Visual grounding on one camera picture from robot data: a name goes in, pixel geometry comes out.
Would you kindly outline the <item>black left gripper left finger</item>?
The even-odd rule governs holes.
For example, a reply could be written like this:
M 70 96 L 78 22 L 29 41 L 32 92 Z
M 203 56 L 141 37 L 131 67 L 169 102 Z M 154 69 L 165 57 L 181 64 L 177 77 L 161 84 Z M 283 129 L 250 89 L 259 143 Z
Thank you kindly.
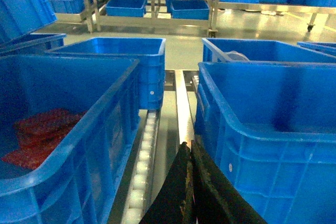
M 140 223 L 194 223 L 191 150 L 183 142 L 167 177 Z

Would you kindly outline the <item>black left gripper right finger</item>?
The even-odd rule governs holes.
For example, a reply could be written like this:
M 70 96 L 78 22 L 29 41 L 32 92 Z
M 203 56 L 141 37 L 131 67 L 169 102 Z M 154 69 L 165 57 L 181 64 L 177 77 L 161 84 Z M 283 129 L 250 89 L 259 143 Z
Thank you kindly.
M 198 142 L 193 143 L 191 160 L 198 223 L 266 223 Z

